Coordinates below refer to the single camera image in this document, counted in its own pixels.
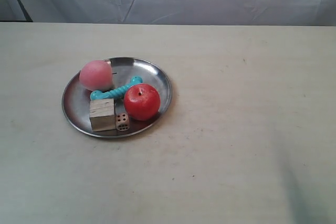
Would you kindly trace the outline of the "round metal plate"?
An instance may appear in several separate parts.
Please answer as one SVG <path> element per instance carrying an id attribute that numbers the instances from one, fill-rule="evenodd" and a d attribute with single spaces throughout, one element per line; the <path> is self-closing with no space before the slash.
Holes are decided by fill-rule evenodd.
<path id="1" fill-rule="evenodd" d="M 111 65 L 115 87 L 127 84 L 134 76 L 140 76 L 144 83 L 155 87 L 160 95 L 161 105 L 157 115 L 148 121 L 130 120 L 130 129 L 124 132 L 109 130 L 94 132 L 89 120 L 90 91 L 79 82 L 77 73 L 66 86 L 62 96 L 62 109 L 68 122 L 78 131 L 97 138 L 118 139 L 139 134 L 152 127 L 169 109 L 173 98 L 173 86 L 168 75 L 153 63 L 133 58 L 114 57 L 106 59 Z"/>

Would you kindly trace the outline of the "red apple toy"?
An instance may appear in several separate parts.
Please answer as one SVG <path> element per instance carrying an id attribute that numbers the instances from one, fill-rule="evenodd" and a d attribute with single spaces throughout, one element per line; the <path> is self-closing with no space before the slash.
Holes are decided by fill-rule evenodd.
<path id="1" fill-rule="evenodd" d="M 156 88 L 141 83 L 132 86 L 125 93 L 123 103 L 130 117 L 138 121 L 147 121 L 157 114 L 161 99 Z"/>

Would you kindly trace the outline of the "teal bone toy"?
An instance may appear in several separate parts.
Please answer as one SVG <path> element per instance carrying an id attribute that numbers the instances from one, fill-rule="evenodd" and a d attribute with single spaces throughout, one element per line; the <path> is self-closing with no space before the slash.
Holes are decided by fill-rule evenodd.
<path id="1" fill-rule="evenodd" d="M 102 100 L 102 99 L 122 99 L 125 93 L 134 85 L 143 83 L 140 76 L 134 76 L 131 78 L 128 84 L 120 86 L 116 89 L 102 92 L 100 90 L 92 91 L 90 94 L 90 100 Z"/>

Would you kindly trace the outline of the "small wooden die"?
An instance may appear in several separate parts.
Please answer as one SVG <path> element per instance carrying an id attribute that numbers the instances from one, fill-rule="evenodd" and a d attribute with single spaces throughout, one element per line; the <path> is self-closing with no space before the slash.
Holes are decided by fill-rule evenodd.
<path id="1" fill-rule="evenodd" d="M 115 126 L 118 131 L 127 131 L 130 128 L 130 121 L 127 113 L 120 113 L 115 117 Z"/>

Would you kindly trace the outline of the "wooden cube block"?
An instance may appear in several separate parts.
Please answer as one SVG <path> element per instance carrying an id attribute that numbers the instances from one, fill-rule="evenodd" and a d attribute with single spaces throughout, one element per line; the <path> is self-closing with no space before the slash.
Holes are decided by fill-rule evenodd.
<path id="1" fill-rule="evenodd" d="M 115 130 L 114 99 L 90 101 L 89 120 L 94 132 Z"/>

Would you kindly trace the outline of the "pink peach toy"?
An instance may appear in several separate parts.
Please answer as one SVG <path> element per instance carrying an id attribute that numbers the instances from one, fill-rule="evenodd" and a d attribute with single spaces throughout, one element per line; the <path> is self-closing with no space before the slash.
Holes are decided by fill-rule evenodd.
<path id="1" fill-rule="evenodd" d="M 106 61 L 91 61 L 81 69 L 79 81 L 90 91 L 108 90 L 112 87 L 112 68 Z"/>

